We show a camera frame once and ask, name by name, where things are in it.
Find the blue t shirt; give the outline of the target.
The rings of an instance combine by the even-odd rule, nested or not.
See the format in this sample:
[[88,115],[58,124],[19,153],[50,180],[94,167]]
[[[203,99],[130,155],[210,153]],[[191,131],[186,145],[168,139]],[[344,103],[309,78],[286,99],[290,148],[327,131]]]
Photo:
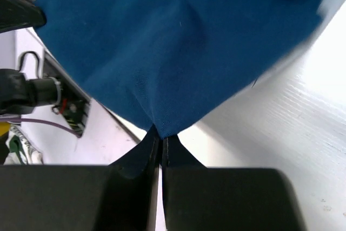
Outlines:
[[167,137],[308,39],[321,1],[36,0],[35,32],[87,94]]

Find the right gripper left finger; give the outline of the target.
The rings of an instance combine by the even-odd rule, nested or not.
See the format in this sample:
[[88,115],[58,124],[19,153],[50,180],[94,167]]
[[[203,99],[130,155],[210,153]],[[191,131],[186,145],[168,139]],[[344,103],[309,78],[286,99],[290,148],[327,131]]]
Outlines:
[[154,230],[160,139],[107,166],[1,167],[1,230]]

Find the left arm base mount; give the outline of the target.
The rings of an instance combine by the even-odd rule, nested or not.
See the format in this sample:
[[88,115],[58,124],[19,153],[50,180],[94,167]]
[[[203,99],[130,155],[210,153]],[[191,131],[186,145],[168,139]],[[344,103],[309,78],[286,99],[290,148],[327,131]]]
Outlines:
[[59,80],[62,89],[62,100],[52,111],[63,116],[70,128],[81,137],[87,124],[90,98],[47,50],[43,52],[43,58],[43,76]]

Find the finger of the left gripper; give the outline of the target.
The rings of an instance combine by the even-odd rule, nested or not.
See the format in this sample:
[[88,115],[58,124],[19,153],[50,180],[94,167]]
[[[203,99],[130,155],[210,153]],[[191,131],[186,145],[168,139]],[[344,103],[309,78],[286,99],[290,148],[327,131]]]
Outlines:
[[43,11],[34,5],[34,0],[0,0],[0,19],[1,33],[46,24]]

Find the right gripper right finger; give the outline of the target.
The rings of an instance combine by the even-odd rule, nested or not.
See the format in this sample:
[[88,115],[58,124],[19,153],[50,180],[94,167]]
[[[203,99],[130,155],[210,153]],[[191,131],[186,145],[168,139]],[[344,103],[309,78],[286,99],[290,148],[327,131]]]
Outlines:
[[271,168],[208,168],[177,136],[163,140],[168,230],[306,230],[288,178]]

